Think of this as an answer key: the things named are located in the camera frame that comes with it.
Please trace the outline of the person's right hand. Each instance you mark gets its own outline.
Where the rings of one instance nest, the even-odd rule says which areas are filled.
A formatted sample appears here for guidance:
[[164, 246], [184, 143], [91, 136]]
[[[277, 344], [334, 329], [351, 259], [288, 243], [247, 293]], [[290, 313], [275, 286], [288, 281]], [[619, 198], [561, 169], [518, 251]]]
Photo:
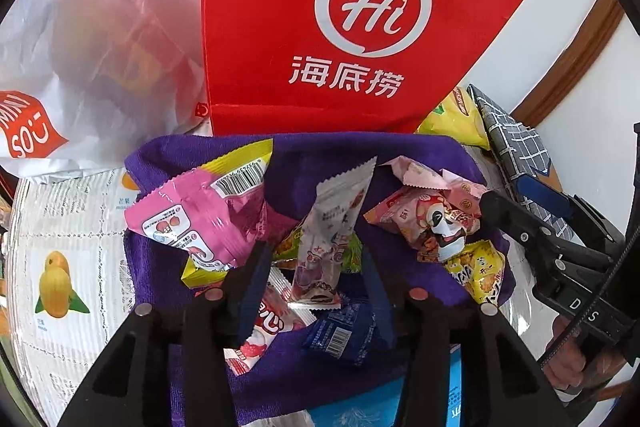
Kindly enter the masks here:
[[589, 373], [587, 362], [574, 338], [567, 340], [553, 358], [542, 368], [555, 389], [596, 387], [614, 377], [626, 364], [625, 358], [613, 349], [604, 349], [594, 359], [596, 368]]

